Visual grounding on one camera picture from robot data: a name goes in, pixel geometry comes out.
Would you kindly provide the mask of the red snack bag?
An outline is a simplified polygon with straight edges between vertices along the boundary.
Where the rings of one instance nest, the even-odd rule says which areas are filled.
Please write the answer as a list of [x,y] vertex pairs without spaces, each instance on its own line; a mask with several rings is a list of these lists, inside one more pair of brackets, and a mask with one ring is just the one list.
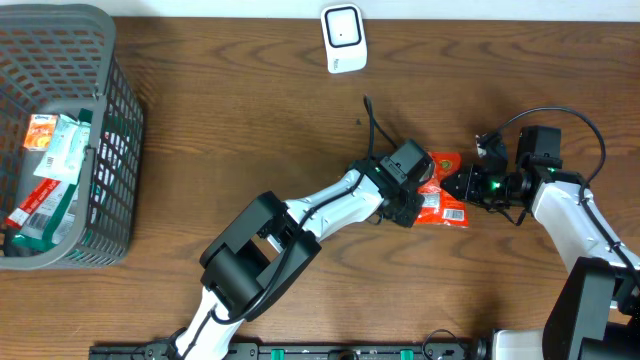
[[434,170],[429,181],[418,189],[424,202],[415,223],[467,228],[466,205],[441,188],[441,182],[460,169],[460,154],[430,152],[429,155],[434,162]]

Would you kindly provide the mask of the light green wipes pack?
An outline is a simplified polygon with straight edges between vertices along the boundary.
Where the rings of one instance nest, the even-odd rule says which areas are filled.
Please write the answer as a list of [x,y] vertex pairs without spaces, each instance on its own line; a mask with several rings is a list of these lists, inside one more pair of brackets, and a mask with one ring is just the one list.
[[34,175],[76,185],[79,181],[91,124],[61,115]]

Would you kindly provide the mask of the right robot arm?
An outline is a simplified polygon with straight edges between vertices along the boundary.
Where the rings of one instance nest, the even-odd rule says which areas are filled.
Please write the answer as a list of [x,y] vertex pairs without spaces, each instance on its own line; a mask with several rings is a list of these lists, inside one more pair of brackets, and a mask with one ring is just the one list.
[[441,182],[490,211],[521,206],[550,236],[568,278],[541,330],[497,330],[477,359],[636,359],[639,257],[599,212],[581,175],[545,166],[491,174],[471,166]]

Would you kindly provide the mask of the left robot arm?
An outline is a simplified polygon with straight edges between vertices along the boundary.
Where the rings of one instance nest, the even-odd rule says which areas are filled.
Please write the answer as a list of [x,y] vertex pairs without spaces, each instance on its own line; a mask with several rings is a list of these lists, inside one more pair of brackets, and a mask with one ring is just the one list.
[[367,154],[335,184],[306,197],[253,200],[200,257],[202,299],[174,342],[178,359],[222,359],[244,322],[268,310],[297,280],[326,238],[372,216],[409,228],[424,202],[418,188],[431,156],[408,140],[390,155]]

